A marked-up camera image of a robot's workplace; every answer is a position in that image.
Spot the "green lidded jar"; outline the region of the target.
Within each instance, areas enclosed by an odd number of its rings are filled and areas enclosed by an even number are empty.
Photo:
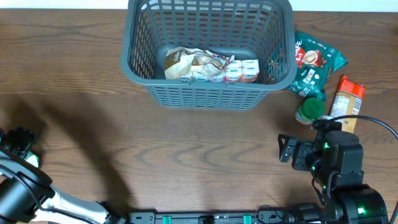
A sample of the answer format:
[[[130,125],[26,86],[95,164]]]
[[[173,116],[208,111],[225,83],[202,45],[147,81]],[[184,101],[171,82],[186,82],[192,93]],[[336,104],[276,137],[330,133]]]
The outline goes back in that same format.
[[[308,98],[295,112],[295,119],[304,125],[312,124],[325,112],[324,102],[318,98]]]

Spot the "red orange pasta packet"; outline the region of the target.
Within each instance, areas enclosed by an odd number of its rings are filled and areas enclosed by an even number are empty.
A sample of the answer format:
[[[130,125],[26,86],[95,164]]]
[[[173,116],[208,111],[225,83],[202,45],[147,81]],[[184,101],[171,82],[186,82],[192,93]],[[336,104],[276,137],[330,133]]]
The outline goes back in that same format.
[[[349,81],[347,76],[342,76],[329,115],[332,117],[359,115],[365,90],[364,85]]]

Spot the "green coffee sachet bag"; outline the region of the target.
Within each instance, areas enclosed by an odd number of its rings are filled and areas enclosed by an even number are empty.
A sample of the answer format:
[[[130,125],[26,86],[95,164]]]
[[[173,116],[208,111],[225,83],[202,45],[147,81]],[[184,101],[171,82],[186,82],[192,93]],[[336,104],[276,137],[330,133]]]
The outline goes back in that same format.
[[[336,48],[304,32],[295,33],[297,73],[288,90],[304,98],[326,100],[329,76],[348,64]]]

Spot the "yoghurt cup multipack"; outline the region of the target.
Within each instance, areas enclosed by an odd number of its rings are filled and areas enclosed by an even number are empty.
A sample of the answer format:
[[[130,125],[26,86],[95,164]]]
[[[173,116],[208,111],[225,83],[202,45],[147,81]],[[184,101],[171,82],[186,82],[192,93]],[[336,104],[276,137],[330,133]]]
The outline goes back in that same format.
[[[212,83],[234,83],[254,82],[259,75],[258,60],[235,60],[231,62],[219,75],[213,77],[204,76],[203,72],[190,72],[182,75],[179,80],[186,82],[212,82]]]

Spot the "beige bread bag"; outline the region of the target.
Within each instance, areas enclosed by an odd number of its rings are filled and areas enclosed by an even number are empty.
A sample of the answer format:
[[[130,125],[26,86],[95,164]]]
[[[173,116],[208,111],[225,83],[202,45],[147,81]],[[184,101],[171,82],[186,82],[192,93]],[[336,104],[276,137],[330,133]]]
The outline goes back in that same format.
[[[206,77],[219,75],[235,60],[235,56],[225,56],[209,50],[176,47],[168,50],[164,60],[167,80],[179,80],[190,72],[203,72]]]

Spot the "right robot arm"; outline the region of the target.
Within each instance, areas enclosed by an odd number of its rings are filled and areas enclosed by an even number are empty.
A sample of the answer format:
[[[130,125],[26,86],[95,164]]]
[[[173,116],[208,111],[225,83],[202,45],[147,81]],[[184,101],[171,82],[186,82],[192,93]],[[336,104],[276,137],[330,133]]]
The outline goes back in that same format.
[[[284,215],[290,223],[388,223],[381,194],[364,184],[363,147],[339,121],[316,120],[313,141],[285,134],[277,138],[279,160],[294,170],[309,172],[320,205],[294,206]]]

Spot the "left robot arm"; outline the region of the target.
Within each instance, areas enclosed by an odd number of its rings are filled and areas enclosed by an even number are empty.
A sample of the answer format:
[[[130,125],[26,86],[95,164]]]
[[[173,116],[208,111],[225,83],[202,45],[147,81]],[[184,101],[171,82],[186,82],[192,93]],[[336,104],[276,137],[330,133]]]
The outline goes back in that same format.
[[[56,189],[52,179],[27,162],[38,137],[28,129],[1,131],[1,223],[127,223],[103,202],[88,202]]]

